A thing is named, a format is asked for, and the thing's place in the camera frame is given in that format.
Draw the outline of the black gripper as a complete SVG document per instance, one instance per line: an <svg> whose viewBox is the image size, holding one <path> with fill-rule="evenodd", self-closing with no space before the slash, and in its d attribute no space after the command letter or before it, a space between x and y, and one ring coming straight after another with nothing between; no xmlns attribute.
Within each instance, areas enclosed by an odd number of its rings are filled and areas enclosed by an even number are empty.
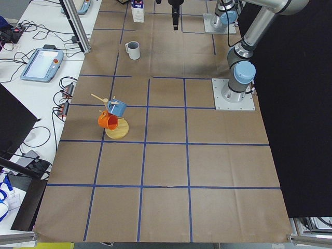
<svg viewBox="0 0 332 249"><path fill-rule="evenodd" d="M168 3L172 8L172 24L173 30L178 30L178 20L179 20L179 7L183 4L184 0L168 0Z"/></svg>

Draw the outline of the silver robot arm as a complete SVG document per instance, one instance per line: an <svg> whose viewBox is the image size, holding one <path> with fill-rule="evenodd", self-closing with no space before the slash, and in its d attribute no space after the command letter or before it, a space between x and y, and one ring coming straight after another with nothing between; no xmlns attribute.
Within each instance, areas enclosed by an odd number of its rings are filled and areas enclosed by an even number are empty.
<svg viewBox="0 0 332 249"><path fill-rule="evenodd" d="M238 17L235 1L217 1L215 16L217 26L233 24Z"/></svg>
<svg viewBox="0 0 332 249"><path fill-rule="evenodd" d="M308 1L249 1L249 3L261 6L261 10L242 39L230 46L228 52L230 79L221 93L230 103L241 102L247 94L246 89L256 74L250 58L276 16L298 13L307 6Z"/></svg>

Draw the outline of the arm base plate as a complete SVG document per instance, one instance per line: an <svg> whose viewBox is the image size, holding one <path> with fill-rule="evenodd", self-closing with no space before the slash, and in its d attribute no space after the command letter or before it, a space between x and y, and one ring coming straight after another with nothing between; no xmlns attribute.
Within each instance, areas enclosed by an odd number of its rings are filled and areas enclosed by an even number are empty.
<svg viewBox="0 0 332 249"><path fill-rule="evenodd" d="M230 11L228 14L224 13L217 16L214 13L204 13L204 30L207 34L225 34L229 32L231 35L236 34L234 22L237 18L235 11Z"/></svg>
<svg viewBox="0 0 332 249"><path fill-rule="evenodd" d="M212 89L216 110L254 111L255 105L251 93L246 94L250 87L243 93L233 92L228 86L229 79L212 78Z"/></svg>

